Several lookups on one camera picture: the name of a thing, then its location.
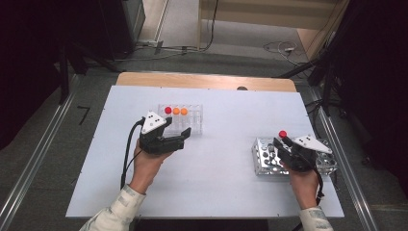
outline white tabletop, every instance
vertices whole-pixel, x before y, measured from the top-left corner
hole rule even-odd
[[[251,145],[280,130],[290,137],[314,134],[299,93],[113,86],[67,217],[92,217],[112,203],[119,193],[129,131],[159,104],[203,105],[203,129],[162,165],[139,210],[143,218],[297,216],[289,177],[255,175]],[[131,176],[129,169],[127,182]],[[328,217],[343,217],[330,177],[323,181],[321,207]]]

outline metal rail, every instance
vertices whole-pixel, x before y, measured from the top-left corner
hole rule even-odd
[[[319,90],[316,88],[311,88],[311,94],[314,100],[321,99]],[[334,129],[331,117],[327,117],[323,110],[319,110],[319,117],[327,134],[327,138],[330,140],[332,149],[336,153],[339,168],[342,171],[345,184],[347,185],[354,207],[356,208],[364,230],[378,230],[377,224],[372,216],[370,206],[367,203],[360,184],[355,177],[354,171],[344,154],[344,150],[340,143],[339,137],[337,136],[336,130]]]
[[[69,109],[81,80],[81,76],[73,76],[70,83],[71,92],[69,96],[65,102],[57,108],[57,111],[54,113],[50,123],[48,124],[47,129],[33,152],[33,155],[22,171],[17,182],[9,192],[9,195],[6,198],[6,203],[4,204],[0,213],[0,231],[8,230],[9,226],[12,224],[14,215],[23,201],[25,194],[30,188],[30,185],[33,182],[33,179],[36,176],[36,173],[47,153],[48,147],[50,146],[52,140],[58,132],[58,129],[60,128],[62,121],[64,120],[65,114]]]

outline human hand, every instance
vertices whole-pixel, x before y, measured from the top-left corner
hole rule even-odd
[[[294,171],[283,162],[281,162],[281,165],[289,172],[292,189],[300,209],[304,210],[318,206],[316,193],[319,181],[316,173],[313,170],[307,172]]]
[[[147,188],[153,183],[153,179],[159,172],[163,161],[169,157],[172,152],[152,155],[140,149],[139,139],[136,144],[134,156],[138,155],[134,161],[133,178],[129,186],[136,192],[145,194]]]

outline cable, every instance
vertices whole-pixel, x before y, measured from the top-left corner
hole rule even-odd
[[[127,162],[128,162],[128,156],[129,156],[129,149],[130,149],[130,143],[132,141],[133,133],[135,132],[136,127],[138,127],[139,125],[143,125],[143,124],[144,124],[144,117],[141,120],[139,120],[138,122],[136,122],[135,125],[133,125],[132,129],[130,130],[128,141],[127,141],[127,144],[126,144],[126,152],[125,152],[125,159],[124,159],[124,163],[123,163],[122,175],[121,175],[121,178],[120,178],[120,189],[122,189],[123,186],[125,186],[126,172],[127,172],[127,169],[129,167],[130,163],[132,163],[133,160],[141,153],[141,151],[140,151],[138,154],[136,154],[133,157],[132,161],[128,165]]]
[[[324,193],[323,193],[323,179],[321,178],[321,175],[318,171],[318,167],[316,165],[312,165],[308,160],[306,160],[306,158],[299,154],[299,156],[313,169],[313,171],[316,173],[317,177],[318,177],[318,182],[319,182],[319,190],[318,190],[318,195],[316,196],[316,204],[319,205],[321,198],[324,197]],[[294,229],[293,231],[298,231],[300,228],[302,228],[303,224],[302,222],[300,222]]]
[[[206,47],[204,47],[204,48],[199,48],[198,50],[196,50],[196,48],[195,48],[194,46],[163,46],[163,47],[161,47],[161,49],[177,50],[177,51],[185,51],[185,50],[187,50],[187,51],[189,51],[189,52],[183,52],[183,53],[181,53],[181,54],[173,54],[173,55],[169,55],[169,56],[165,56],[165,57],[160,57],[160,58],[129,59],[129,60],[119,60],[119,61],[150,61],[150,60],[160,60],[160,59],[166,59],[166,58],[169,58],[169,57],[172,57],[172,56],[177,56],[177,55],[185,55],[185,54],[188,54],[188,53],[199,53],[199,52],[207,51],[207,50],[210,48],[210,46],[213,44],[213,40],[214,40],[214,26],[215,26],[215,24],[216,24],[216,15],[217,15],[217,9],[218,9],[218,1],[219,1],[219,0],[216,1],[216,6],[215,6],[215,9],[214,9],[214,14],[213,14],[213,19],[212,19],[213,22],[212,22],[212,25],[211,25],[211,38],[210,38],[210,41],[209,41],[209,43],[207,44]],[[149,46],[149,45],[144,45],[143,47],[144,47],[144,48],[145,48],[145,47],[148,47],[148,48],[154,48],[154,49],[156,49],[156,47],[154,47],[154,46]]]

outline clear plastic tray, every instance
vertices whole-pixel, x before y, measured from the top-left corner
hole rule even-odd
[[[203,106],[197,104],[159,104],[158,115],[172,117],[164,135],[180,135],[191,127],[192,134],[202,134]]]

